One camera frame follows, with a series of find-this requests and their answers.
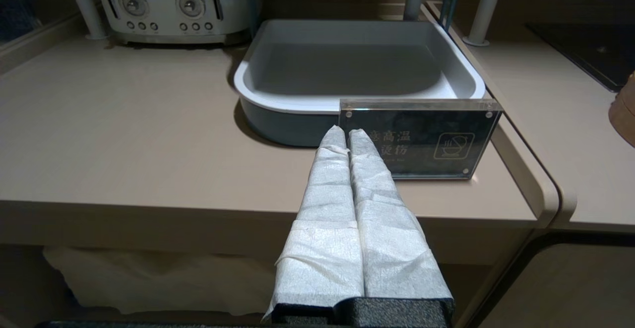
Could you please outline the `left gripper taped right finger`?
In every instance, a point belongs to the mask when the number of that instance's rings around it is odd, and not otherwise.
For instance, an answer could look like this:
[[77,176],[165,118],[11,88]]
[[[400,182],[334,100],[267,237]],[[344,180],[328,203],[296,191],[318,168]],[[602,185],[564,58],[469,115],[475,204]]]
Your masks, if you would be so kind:
[[370,298],[453,298],[426,235],[362,129],[349,132],[351,182]]

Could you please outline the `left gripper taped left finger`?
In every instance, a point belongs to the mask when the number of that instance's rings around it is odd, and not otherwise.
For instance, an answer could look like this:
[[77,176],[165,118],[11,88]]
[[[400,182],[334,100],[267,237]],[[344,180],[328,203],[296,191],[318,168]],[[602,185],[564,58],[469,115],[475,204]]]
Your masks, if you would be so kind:
[[332,126],[316,150],[299,212],[276,261],[264,319],[279,305],[332,307],[365,293],[362,249],[343,129]]

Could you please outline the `small bamboo steamer basket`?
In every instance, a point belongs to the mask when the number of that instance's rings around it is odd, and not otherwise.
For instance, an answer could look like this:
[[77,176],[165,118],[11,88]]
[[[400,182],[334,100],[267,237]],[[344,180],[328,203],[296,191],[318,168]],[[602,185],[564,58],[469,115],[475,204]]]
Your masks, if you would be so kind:
[[616,95],[615,100],[611,103],[608,117],[610,124],[619,136],[635,148],[635,114],[631,112],[620,94]]

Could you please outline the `clear acrylic warning sign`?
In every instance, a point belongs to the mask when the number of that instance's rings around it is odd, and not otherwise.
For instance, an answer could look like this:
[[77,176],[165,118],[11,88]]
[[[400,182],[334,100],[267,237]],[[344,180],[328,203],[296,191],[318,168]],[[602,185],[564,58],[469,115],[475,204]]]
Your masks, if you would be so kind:
[[339,125],[365,132],[397,180],[470,180],[503,112],[494,99],[342,99]]

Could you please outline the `white plastic sheet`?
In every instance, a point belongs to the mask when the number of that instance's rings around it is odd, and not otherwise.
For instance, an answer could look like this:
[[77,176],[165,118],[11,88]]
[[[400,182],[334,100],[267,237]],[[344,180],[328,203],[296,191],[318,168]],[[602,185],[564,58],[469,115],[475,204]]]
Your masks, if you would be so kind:
[[275,279],[271,265],[247,257],[69,247],[45,247],[43,256],[81,306],[121,314],[259,314],[268,308]]

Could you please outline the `white tray with blue base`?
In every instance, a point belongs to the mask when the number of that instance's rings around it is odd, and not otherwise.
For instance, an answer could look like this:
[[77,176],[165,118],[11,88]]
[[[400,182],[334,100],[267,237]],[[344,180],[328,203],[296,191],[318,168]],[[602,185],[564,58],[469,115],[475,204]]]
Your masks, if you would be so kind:
[[483,99],[485,82],[429,21],[274,19],[233,78],[247,125],[280,145],[317,147],[341,99]]

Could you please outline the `black induction cooktop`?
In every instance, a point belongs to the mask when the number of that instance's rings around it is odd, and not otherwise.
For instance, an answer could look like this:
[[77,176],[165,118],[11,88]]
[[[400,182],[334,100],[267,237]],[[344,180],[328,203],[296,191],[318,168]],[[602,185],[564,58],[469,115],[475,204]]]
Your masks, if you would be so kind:
[[619,93],[635,71],[635,23],[526,27],[612,93]]

